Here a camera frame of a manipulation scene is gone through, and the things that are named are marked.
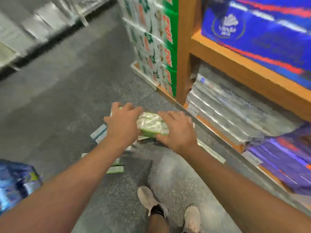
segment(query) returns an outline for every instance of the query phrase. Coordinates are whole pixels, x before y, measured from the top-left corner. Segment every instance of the green tissue package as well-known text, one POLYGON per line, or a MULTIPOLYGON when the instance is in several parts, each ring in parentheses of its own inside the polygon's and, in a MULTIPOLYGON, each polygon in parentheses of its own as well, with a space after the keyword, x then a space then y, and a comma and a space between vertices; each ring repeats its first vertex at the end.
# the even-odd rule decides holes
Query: green tissue package
POLYGON ((142 130, 141 136, 154 137, 156 134, 161 133, 167 135, 169 129, 160 115, 156 113, 143 112, 137 120, 138 129, 142 130))

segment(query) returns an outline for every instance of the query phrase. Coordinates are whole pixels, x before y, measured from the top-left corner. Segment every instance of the hand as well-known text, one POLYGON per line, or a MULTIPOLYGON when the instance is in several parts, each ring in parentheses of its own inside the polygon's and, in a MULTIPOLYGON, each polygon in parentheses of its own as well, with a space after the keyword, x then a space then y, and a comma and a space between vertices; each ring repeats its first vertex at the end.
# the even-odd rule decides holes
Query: hand
POLYGON ((160 111, 158 114, 169 128, 168 135, 157 134, 156 138, 159 141, 182 157, 198 146, 192 120, 184 112, 160 111))
POLYGON ((119 102, 112 103, 111 117, 104 117, 108 124, 105 139, 124 145, 124 149, 137 140, 141 131, 137 128, 137 119, 144 111, 142 107, 134 108, 132 103, 126 103, 122 109, 119 102))

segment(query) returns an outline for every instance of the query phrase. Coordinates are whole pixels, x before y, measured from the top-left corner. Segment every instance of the person's right arm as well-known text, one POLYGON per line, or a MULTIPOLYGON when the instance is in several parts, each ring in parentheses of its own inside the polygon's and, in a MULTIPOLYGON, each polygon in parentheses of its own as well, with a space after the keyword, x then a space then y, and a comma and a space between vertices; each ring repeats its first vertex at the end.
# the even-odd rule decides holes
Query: person's right arm
POLYGON ((220 163, 197 144, 191 119, 183 112, 159 112, 169 128, 157 139, 182 156, 202 178, 242 232, 311 232, 301 211, 220 163))

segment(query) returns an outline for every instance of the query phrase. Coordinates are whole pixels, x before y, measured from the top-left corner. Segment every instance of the foot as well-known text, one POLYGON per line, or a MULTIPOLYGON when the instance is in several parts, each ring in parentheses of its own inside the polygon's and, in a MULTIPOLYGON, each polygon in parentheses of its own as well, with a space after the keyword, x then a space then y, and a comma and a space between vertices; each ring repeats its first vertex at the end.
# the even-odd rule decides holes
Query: foot
POLYGON ((166 218, 167 213, 168 213, 167 209, 164 207, 163 204, 156 201, 156 199, 153 197, 152 191, 148 187, 146 186, 139 187, 137 194, 138 194, 138 199, 140 200, 140 203, 148 210, 148 216, 150 216, 151 214, 151 209, 154 206, 159 204, 161 208, 163 209, 164 218, 166 218))
POLYGON ((200 230, 201 217, 197 207, 189 206, 185 212, 185 227, 183 232, 198 233, 200 230))

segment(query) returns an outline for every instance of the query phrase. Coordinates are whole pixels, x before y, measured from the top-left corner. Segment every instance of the person's left arm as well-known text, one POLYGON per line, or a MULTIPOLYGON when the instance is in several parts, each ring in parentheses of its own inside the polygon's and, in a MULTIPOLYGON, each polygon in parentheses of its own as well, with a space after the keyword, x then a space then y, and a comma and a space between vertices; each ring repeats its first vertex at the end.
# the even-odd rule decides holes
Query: person's left arm
POLYGON ((44 184, 0 217, 1 232, 69 233, 112 163, 139 135, 143 112, 127 103, 112 105, 106 138, 87 156, 44 184))

